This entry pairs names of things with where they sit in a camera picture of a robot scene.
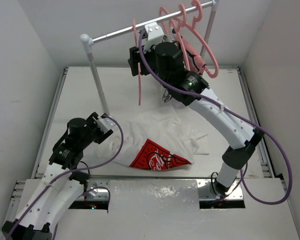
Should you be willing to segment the white red print t-shirt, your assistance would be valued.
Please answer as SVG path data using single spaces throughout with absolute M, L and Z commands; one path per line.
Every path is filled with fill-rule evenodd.
M 163 106 L 128 120 L 122 132 L 113 133 L 94 153 L 125 167 L 165 171 L 192 165 L 198 155 L 209 155 L 208 134 L 184 123 L 173 106 Z

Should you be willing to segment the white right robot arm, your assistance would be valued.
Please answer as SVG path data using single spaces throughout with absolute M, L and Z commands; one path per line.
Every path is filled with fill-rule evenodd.
M 180 48 L 172 42 L 162 42 L 140 55 L 139 48 L 129 49 L 131 74 L 151 74 L 161 79 L 161 85 L 171 85 L 168 95 L 204 117 L 227 140 L 229 147 L 222 155 L 222 166 L 211 183 L 213 195 L 224 198 L 239 171 L 248 162 L 264 133 L 226 112 L 208 82 L 198 73 L 187 70 Z

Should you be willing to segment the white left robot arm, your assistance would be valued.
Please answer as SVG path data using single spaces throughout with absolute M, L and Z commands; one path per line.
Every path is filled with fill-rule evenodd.
M 7 240 L 52 240 L 60 218 L 84 195 L 90 167 L 79 168 L 84 150 L 101 144 L 118 123 L 107 114 L 72 118 L 52 148 L 43 177 L 25 207 L 1 229 Z

